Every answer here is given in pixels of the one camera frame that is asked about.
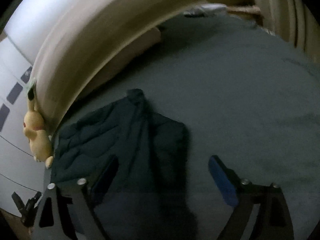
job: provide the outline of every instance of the pikachu plush toy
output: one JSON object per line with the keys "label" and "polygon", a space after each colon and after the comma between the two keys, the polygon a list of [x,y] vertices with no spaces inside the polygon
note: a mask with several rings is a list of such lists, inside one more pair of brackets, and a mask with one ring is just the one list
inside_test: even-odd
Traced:
{"label": "pikachu plush toy", "polygon": [[53,162],[53,149],[45,130],[44,119],[36,110],[34,88],[28,91],[28,112],[24,116],[23,132],[29,139],[35,161],[45,162],[47,169],[50,168]]}

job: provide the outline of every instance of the plush toy ear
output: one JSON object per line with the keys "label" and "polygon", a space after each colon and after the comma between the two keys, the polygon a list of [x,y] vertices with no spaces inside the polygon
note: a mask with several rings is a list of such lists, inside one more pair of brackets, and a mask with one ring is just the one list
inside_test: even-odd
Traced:
{"label": "plush toy ear", "polygon": [[33,88],[28,91],[28,99],[32,101],[35,98],[35,93],[33,92]]}

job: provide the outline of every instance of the black metal bracket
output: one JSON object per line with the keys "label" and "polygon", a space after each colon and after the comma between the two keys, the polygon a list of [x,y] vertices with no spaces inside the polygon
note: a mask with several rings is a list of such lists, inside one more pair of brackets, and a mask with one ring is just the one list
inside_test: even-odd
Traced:
{"label": "black metal bracket", "polygon": [[71,204],[74,206],[76,218],[87,239],[109,239],[93,213],[86,185],[77,183],[73,187],[69,185],[60,188],[50,184],[39,205],[32,239],[77,240],[68,211],[68,205]]}
{"label": "black metal bracket", "polygon": [[28,199],[26,205],[24,205],[17,193],[13,192],[11,197],[21,214],[20,220],[22,224],[25,227],[32,227],[38,210],[38,207],[35,207],[35,205],[41,197],[41,192],[37,192],[33,198]]}
{"label": "black metal bracket", "polygon": [[234,207],[218,240],[240,240],[254,204],[260,204],[260,209],[250,240],[294,240],[289,209],[280,187],[241,180],[218,156],[210,158],[209,171],[225,202]]}

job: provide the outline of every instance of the metal screw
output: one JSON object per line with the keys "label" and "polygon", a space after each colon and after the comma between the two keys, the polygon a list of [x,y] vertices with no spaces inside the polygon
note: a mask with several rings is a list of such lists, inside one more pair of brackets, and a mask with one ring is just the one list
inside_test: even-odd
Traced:
{"label": "metal screw", "polygon": [[79,179],[78,181],[77,181],[77,184],[78,185],[84,185],[84,184],[86,184],[87,183],[87,180],[86,179]]}
{"label": "metal screw", "polygon": [[54,189],[56,187],[56,185],[54,183],[50,183],[47,188],[48,189]]}
{"label": "metal screw", "polygon": [[277,185],[276,183],[272,183],[271,186],[274,188],[279,188],[279,185]]}
{"label": "metal screw", "polygon": [[251,181],[248,179],[241,179],[241,184],[242,185],[248,185]]}

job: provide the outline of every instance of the gray carpet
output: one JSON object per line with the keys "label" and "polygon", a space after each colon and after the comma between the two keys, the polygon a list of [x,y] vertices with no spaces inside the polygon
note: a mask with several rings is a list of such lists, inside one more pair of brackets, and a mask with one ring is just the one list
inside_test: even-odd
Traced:
{"label": "gray carpet", "polygon": [[233,17],[179,16],[161,29],[162,44],[75,104],[63,126],[140,88],[155,111],[190,131],[187,199],[198,239],[216,239],[232,212],[208,172],[214,154],[255,184],[281,185],[295,239],[307,239],[320,219],[318,66]]}

